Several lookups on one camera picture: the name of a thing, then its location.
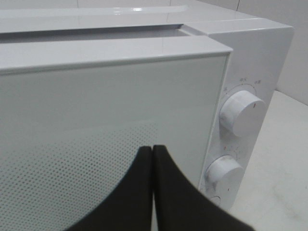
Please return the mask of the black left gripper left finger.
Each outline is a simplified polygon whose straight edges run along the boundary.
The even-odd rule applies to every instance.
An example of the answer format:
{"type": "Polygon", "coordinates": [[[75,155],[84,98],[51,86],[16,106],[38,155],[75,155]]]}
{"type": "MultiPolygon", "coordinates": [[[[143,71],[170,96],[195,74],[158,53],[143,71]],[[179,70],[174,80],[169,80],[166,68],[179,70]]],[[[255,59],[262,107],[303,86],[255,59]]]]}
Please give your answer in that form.
{"type": "Polygon", "coordinates": [[[68,230],[150,231],[152,208],[152,149],[143,146],[107,198],[68,230]]]}

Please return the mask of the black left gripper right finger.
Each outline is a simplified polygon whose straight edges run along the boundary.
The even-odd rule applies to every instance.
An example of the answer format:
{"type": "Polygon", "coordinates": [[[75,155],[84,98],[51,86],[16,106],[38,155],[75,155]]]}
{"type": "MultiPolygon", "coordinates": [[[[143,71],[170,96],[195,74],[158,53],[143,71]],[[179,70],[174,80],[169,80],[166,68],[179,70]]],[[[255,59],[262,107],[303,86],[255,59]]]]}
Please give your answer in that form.
{"type": "Polygon", "coordinates": [[[187,180],[165,146],[153,147],[153,161],[153,190],[158,230],[237,230],[237,220],[206,199],[187,180]]]}

